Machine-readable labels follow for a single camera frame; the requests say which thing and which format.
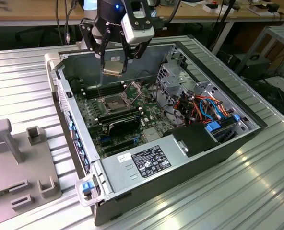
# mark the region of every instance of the grey plastic holder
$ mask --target grey plastic holder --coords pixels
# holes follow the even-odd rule
[[[52,195],[54,195],[57,191],[58,188],[55,186],[54,180],[52,179],[52,177],[49,177],[50,180],[50,187],[45,188],[40,181],[37,181],[37,187],[38,190],[42,196],[42,198],[48,198]]]
[[[27,180],[23,180],[23,181],[10,185],[9,192],[13,195],[13,194],[22,192],[30,187],[31,187],[30,183]]]
[[[33,198],[30,196],[30,194],[27,194],[15,200],[11,200],[11,205],[12,205],[11,208],[14,211],[17,211],[23,207],[31,205],[33,202],[34,202]]]
[[[0,222],[62,195],[45,130],[11,131],[10,121],[0,120]]]

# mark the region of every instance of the green circuit board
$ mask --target green circuit board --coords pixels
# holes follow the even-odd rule
[[[76,102],[78,104],[82,117],[88,128],[96,150],[101,158],[114,155],[121,151],[125,151],[126,148],[131,149],[135,146],[147,143],[148,139],[144,135],[144,130],[150,130],[150,128],[152,128],[152,130],[155,129],[156,134],[158,134],[159,137],[162,137],[166,131],[173,128],[170,120],[164,115],[163,110],[157,106],[156,102],[152,101],[152,98],[150,96],[152,92],[145,86],[142,86],[140,90],[142,94],[130,105],[130,107],[123,109],[126,110],[134,107],[142,108],[143,115],[141,116],[139,127],[125,135],[118,135],[115,137],[109,137],[108,135],[107,137],[103,137],[103,126],[98,124],[98,122],[96,122],[95,120],[99,116],[108,114],[105,106],[103,106],[102,103],[103,97],[85,99],[81,94],[75,95]],[[139,93],[135,87],[129,87],[126,90],[127,98],[130,101],[133,101],[138,94]],[[126,143],[130,140],[134,140],[134,143],[126,145],[125,148],[107,152],[108,148],[121,143]]]

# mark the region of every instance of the chip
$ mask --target chip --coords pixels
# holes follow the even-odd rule
[[[123,101],[122,97],[119,95],[113,97],[106,97],[105,104],[107,109],[110,110],[118,110],[126,107],[125,102]]]

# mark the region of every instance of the office floor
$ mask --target office floor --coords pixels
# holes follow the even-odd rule
[[[204,29],[202,32],[199,31],[200,27],[194,23],[182,23],[180,29],[175,35],[193,35],[202,44],[206,44],[209,34],[212,31],[211,23],[203,23]],[[0,27],[0,50],[8,49],[23,49],[37,47],[42,31],[29,32],[21,35],[21,41],[15,40],[15,32],[27,29],[28,27]],[[46,36],[42,46],[58,46],[60,45],[59,36],[56,34],[50,34]]]
[[[21,41],[15,40],[15,32],[27,29],[28,27],[0,27],[0,50],[24,49],[38,47],[42,31],[29,32],[21,35]],[[50,34],[45,37],[42,46],[61,45],[59,36]]]

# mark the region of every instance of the open computer chassis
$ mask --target open computer chassis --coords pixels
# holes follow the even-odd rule
[[[149,45],[122,75],[103,74],[92,52],[58,55],[60,117],[96,226],[223,162],[266,127],[180,42]],[[107,50],[106,65],[122,55]]]

